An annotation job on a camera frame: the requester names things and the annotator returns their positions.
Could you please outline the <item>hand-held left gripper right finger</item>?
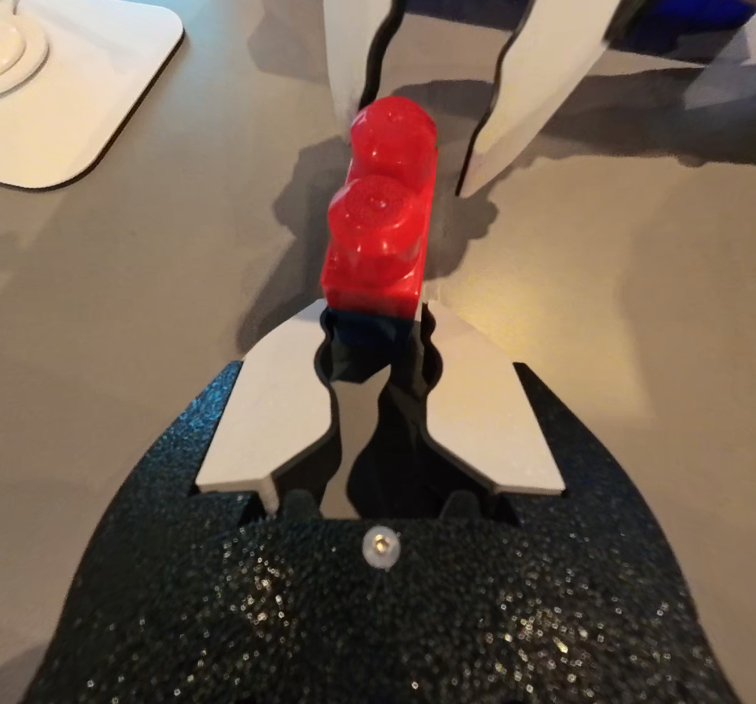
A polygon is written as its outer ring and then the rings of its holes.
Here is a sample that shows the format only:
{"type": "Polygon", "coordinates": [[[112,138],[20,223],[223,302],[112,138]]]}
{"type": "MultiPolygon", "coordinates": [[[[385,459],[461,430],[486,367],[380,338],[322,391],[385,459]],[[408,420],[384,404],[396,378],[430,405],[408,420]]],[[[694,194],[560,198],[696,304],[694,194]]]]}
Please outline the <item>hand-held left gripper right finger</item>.
{"type": "Polygon", "coordinates": [[[495,493],[561,495],[562,473],[507,352],[439,301],[420,314],[430,442],[495,493]]]}

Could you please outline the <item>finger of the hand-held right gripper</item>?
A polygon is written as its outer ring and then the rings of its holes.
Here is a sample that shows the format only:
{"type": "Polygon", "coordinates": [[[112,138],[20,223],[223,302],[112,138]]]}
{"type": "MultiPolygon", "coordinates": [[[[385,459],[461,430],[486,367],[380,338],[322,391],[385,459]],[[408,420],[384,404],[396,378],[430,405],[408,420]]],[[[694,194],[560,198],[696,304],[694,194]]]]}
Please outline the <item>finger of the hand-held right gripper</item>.
{"type": "Polygon", "coordinates": [[[337,124],[351,127],[373,103],[383,60],[407,0],[323,0],[326,64],[337,124]]]}
{"type": "Polygon", "coordinates": [[[469,144],[457,195],[507,169],[603,55],[621,0],[529,0],[497,60],[495,92],[469,144]]]}

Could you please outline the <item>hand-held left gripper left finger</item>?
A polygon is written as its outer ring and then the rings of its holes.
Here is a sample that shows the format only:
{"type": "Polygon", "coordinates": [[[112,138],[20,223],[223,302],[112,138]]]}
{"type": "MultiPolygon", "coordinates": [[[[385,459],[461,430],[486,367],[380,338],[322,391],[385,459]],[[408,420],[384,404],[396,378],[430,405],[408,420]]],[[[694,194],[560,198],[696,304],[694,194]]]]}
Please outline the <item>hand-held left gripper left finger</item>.
{"type": "Polygon", "coordinates": [[[316,300],[245,356],[196,475],[199,491],[255,492],[276,514],[288,492],[317,503],[342,460],[338,408],[317,363],[330,346],[316,300]]]}

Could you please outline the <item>small blue mega block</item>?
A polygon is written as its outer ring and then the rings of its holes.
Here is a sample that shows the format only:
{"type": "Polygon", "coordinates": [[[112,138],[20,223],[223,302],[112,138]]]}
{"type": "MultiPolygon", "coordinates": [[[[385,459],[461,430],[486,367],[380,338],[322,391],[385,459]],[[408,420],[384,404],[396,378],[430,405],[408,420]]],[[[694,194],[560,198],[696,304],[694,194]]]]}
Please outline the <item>small blue mega block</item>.
{"type": "Polygon", "coordinates": [[[337,310],[327,306],[324,326],[330,337],[330,380],[362,384],[401,358],[415,319],[337,310]]]}

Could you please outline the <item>red two-stud mega block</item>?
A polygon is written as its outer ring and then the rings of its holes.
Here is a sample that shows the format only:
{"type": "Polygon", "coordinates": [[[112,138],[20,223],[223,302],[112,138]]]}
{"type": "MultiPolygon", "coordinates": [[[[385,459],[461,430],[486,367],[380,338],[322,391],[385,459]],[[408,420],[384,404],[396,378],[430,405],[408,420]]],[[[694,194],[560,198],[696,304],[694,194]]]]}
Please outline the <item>red two-stud mega block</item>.
{"type": "Polygon", "coordinates": [[[430,115],[387,96],[355,117],[352,160],[327,209],[321,274],[337,311],[413,320],[422,283],[439,151],[430,115]]]}

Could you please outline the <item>white display stand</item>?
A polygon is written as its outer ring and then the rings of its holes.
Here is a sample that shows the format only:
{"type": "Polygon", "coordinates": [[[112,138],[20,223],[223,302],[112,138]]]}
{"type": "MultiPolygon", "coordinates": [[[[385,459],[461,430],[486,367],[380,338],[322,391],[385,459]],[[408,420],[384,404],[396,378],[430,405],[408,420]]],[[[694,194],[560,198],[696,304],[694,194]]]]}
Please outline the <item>white display stand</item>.
{"type": "Polygon", "coordinates": [[[2,187],[89,172],[175,53],[179,16],[127,0],[2,0],[2,187]]]}

